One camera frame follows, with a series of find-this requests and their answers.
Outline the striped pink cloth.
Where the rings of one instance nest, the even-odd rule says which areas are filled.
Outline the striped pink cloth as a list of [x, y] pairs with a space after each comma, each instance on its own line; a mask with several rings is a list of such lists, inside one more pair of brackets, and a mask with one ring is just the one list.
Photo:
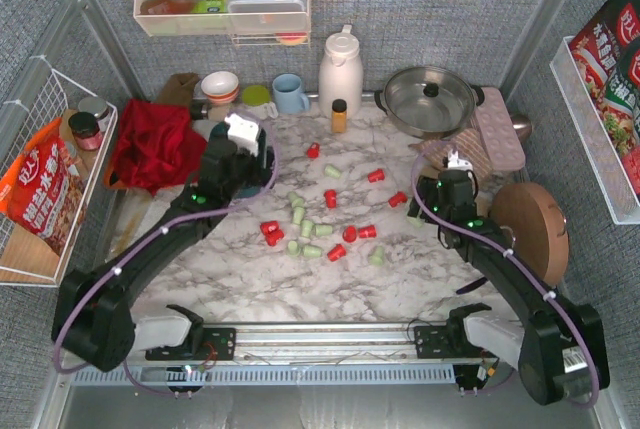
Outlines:
[[417, 153], [426, 152], [425, 158], [429, 165], [438, 171], [445, 168], [444, 160], [450, 150], [457, 150], [461, 159], [472, 165], [472, 170], [480, 183], [484, 182], [492, 173], [492, 165], [482, 146], [479, 132], [475, 129], [465, 129], [451, 140], [424, 140], [410, 144], [409, 147]]

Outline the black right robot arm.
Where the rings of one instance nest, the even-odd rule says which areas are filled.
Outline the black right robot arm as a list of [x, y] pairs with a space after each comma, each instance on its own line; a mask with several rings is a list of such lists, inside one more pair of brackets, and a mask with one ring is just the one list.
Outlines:
[[459, 169], [447, 169], [420, 193], [418, 168], [411, 172], [414, 201], [445, 237], [447, 247], [479, 270], [499, 291], [522, 324], [513, 364], [540, 405], [569, 399], [591, 408], [609, 387], [604, 329], [597, 310], [576, 305], [544, 283], [506, 246], [502, 230], [477, 214], [473, 183]]

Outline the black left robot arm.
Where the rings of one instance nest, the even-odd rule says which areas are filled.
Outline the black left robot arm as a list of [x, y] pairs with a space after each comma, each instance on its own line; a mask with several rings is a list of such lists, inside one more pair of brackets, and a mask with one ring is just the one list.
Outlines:
[[279, 149], [267, 122], [241, 130], [244, 118], [233, 114], [214, 126], [195, 171], [179, 195], [145, 234], [120, 255], [91, 270], [73, 270], [59, 286], [51, 329], [53, 363], [66, 373], [62, 351], [103, 372], [123, 363], [130, 353], [181, 345], [192, 322], [171, 313], [184, 329], [145, 328], [131, 309], [144, 289], [178, 255], [205, 239], [231, 212], [240, 210], [273, 187]]

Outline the teal storage basket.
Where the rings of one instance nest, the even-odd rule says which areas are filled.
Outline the teal storage basket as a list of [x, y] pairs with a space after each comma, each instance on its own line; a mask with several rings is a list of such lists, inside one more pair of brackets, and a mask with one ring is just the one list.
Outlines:
[[271, 146], [258, 158], [258, 176], [253, 181], [245, 184], [237, 193], [238, 199], [249, 199], [256, 196], [261, 189], [267, 186], [271, 179], [274, 166], [274, 152]]

